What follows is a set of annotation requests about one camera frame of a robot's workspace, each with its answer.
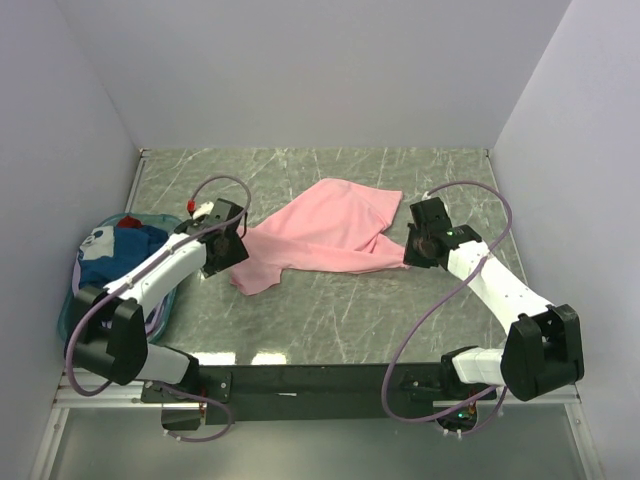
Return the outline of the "pink t shirt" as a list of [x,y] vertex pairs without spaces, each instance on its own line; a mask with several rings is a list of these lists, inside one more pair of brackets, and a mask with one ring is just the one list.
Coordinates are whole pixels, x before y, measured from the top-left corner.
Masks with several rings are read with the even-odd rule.
[[384,235],[402,193],[327,178],[252,227],[249,258],[231,268],[230,283],[259,294],[287,269],[364,274],[403,268],[404,247]]

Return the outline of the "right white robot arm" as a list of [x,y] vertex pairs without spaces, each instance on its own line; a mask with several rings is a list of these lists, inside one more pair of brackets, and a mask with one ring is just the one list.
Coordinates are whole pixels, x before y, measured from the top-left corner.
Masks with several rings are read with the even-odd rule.
[[504,266],[467,225],[444,229],[409,226],[404,261],[441,267],[465,285],[498,320],[506,334],[501,348],[465,347],[444,356],[439,374],[444,395],[460,399],[474,384],[508,388],[529,401],[584,377],[578,313],[533,292]]

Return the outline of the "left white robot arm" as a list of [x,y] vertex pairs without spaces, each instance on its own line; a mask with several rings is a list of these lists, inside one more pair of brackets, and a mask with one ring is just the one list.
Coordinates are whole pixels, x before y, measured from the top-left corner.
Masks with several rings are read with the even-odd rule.
[[156,253],[111,284],[80,289],[70,306],[65,347],[69,383],[95,396],[108,385],[134,380],[162,386],[186,402],[202,390],[199,362],[169,347],[151,345],[145,321],[186,277],[209,277],[249,258],[237,226],[177,230]]

